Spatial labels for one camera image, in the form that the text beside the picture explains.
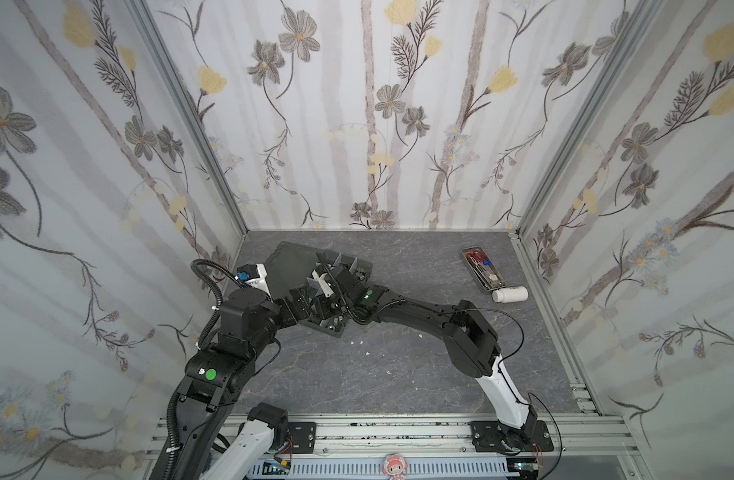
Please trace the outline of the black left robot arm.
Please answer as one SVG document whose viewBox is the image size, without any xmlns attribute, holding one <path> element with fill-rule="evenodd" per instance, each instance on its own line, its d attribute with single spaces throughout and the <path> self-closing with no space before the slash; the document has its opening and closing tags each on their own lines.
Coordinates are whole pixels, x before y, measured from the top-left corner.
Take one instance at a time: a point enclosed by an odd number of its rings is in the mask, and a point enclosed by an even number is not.
<svg viewBox="0 0 734 480">
<path fill-rule="evenodd" d="M 192 261 L 190 268 L 212 291 L 215 305 L 168 400 L 167 435 L 152 479 L 201 476 L 225 421 L 258 372 L 258 358 L 280 343 L 279 330 L 298 322 L 286 301 L 248 285 L 240 272 L 207 259 Z"/>
</svg>

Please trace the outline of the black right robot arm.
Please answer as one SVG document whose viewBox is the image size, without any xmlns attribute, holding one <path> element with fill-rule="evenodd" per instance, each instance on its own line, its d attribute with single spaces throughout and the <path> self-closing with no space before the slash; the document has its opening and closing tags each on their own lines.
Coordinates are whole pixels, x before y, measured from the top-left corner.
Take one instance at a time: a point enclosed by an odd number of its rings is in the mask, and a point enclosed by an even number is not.
<svg viewBox="0 0 734 480">
<path fill-rule="evenodd" d="M 451 364 L 476 380 L 493 406 L 494 420 L 470 423 L 476 451 L 507 457 L 560 453 L 560 434 L 538 418 L 534 404 L 514 385 L 507 372 L 498 335 L 473 303 L 435 304 L 400 295 L 381 285 L 359 281 L 353 268 L 330 262 L 318 253 L 312 280 L 332 308 L 360 325 L 392 323 L 431 335 L 444 343 Z"/>
</svg>

